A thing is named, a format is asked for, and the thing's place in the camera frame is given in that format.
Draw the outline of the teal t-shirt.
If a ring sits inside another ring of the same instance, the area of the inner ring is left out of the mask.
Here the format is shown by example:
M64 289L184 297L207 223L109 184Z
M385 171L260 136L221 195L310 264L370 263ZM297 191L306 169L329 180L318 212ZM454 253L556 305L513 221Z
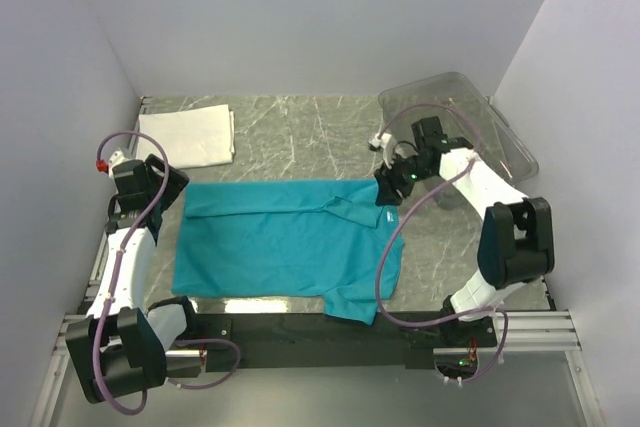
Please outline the teal t-shirt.
M373 179L192 183L172 291L202 298L321 297L371 324L401 270L399 215Z

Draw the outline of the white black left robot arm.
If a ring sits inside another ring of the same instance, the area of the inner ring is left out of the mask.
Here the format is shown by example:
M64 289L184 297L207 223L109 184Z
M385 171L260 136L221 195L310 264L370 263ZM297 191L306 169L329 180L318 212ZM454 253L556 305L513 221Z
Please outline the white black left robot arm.
M146 392L164 383L171 345L189 348L200 335L186 297L144 306L162 215L188 185L188 177L154 154L140 160L126 149L116 150L98 167L116 185L105 225L107 260L93 304L65 335L81 388L92 404L104 400L98 374L113 397Z

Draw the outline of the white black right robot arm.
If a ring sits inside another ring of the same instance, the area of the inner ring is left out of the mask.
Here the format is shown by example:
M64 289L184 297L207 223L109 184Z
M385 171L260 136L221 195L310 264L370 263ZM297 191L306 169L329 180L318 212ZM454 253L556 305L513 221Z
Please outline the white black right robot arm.
M553 270L551 207L544 198L528 197L502 179L481 159L476 144L446 135L438 118L415 122L412 132L414 153L408 157L396 152L399 142L386 130L370 140L370 149L383 155L374 174L378 185L376 203L398 206L417 183L440 178L441 184L415 205L421 207L448 187L464 197L482 221L477 269L463 287L446 299L436 319L410 322L385 308L379 311L404 328L439 325L442 340L460 346L473 335L473 321L497 312L509 295Z

